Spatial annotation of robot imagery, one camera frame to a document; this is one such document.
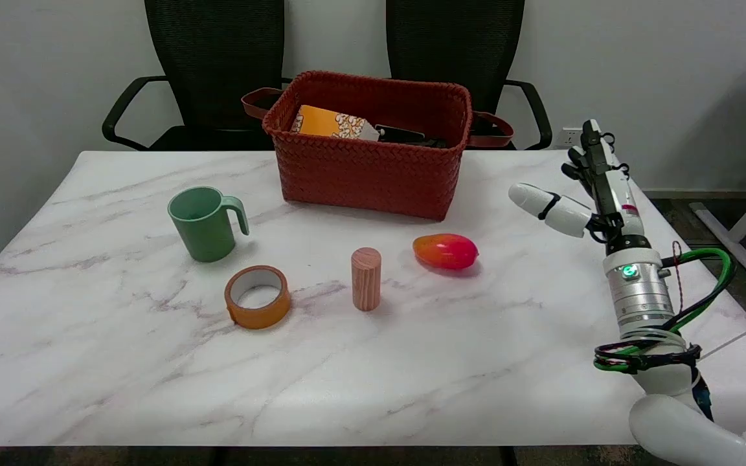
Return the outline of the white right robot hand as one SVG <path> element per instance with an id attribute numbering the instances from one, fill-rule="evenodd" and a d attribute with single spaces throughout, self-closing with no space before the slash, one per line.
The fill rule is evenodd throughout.
<path id="1" fill-rule="evenodd" d="M 508 195 L 516 206 L 563 235 L 589 233 L 610 256 L 651 245 L 631 191 L 629 167 L 616 161 L 609 137 L 595 119 L 583 122 L 580 145 L 569 148 L 569 162 L 561 165 L 562 174 L 579 182 L 592 198 L 593 208 L 527 183 L 511 186 Z"/>

